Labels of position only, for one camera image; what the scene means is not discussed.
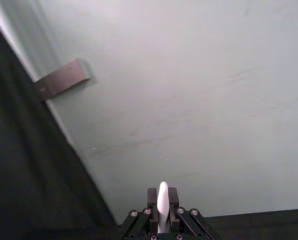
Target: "bolt head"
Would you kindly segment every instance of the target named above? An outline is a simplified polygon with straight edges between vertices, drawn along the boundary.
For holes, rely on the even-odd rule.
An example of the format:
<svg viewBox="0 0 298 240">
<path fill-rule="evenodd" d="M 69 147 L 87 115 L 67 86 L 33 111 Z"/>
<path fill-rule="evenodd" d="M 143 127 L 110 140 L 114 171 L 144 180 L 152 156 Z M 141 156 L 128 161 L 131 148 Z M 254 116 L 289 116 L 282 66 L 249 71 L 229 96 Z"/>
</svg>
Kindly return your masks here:
<svg viewBox="0 0 298 240">
<path fill-rule="evenodd" d="M 151 209 L 150 209 L 150 208 L 145 208 L 145 209 L 143 210 L 143 212 L 144 212 L 145 214 L 150 214 L 150 213 L 151 213 Z"/>
<path fill-rule="evenodd" d="M 158 236 L 155 234 L 151 235 L 150 240 L 158 240 Z"/>
<path fill-rule="evenodd" d="M 178 207 L 177 212 L 180 214 L 184 213 L 183 207 Z"/>
<path fill-rule="evenodd" d="M 199 211 L 197 209 L 192 209 L 191 210 L 191 214 L 196 216 L 199 213 Z"/>
<path fill-rule="evenodd" d="M 136 211 L 136 210 L 132 210 L 131 212 L 130 212 L 130 216 L 132 216 L 132 217 L 135 217 L 135 216 L 137 216 L 138 215 L 138 211 Z"/>
<path fill-rule="evenodd" d="M 183 240 L 184 237 L 182 234 L 177 234 L 176 238 L 177 240 Z"/>
</svg>

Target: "screw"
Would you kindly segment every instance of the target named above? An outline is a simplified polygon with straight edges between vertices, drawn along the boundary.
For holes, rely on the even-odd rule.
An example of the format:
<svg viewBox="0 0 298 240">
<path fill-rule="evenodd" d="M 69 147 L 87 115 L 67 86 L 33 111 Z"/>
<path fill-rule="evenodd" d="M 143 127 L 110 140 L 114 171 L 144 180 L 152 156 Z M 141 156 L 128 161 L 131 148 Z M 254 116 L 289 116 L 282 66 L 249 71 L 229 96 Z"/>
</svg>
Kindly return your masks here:
<svg viewBox="0 0 298 240">
<path fill-rule="evenodd" d="M 155 234 L 151 235 L 150 240 L 158 240 L 158 236 Z"/>
<path fill-rule="evenodd" d="M 183 209 L 183 207 L 178 207 L 177 212 L 178 212 L 179 214 L 184 213 L 184 209 Z"/>
<path fill-rule="evenodd" d="M 136 210 L 132 210 L 131 212 L 130 212 L 130 216 L 132 216 L 132 217 L 135 217 L 135 216 L 137 216 L 138 215 L 138 211 L 136 211 Z"/>
<path fill-rule="evenodd" d="M 150 214 L 150 213 L 151 213 L 151 209 L 150 209 L 150 208 L 145 208 L 145 209 L 143 210 L 143 212 L 144 212 L 145 214 Z"/>
<path fill-rule="evenodd" d="M 182 234 L 177 234 L 177 240 L 183 240 L 183 235 Z"/>
<path fill-rule="evenodd" d="M 196 216 L 198 213 L 199 213 L 199 211 L 196 210 L 196 209 L 191 210 L 191 214 L 194 215 L 194 216 Z"/>
</svg>

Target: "white wall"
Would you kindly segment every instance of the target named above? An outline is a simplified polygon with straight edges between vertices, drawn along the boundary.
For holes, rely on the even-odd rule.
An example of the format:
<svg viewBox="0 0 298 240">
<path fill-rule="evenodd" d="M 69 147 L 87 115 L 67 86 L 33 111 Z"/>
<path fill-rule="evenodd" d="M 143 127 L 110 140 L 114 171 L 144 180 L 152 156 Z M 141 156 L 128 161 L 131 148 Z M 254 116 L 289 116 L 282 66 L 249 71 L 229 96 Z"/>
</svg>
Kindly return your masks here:
<svg viewBox="0 0 298 240">
<path fill-rule="evenodd" d="M 118 222 L 162 180 L 206 216 L 298 209 L 298 0 L 13 5 L 37 76 L 94 75 L 52 103 Z"/>
</svg>

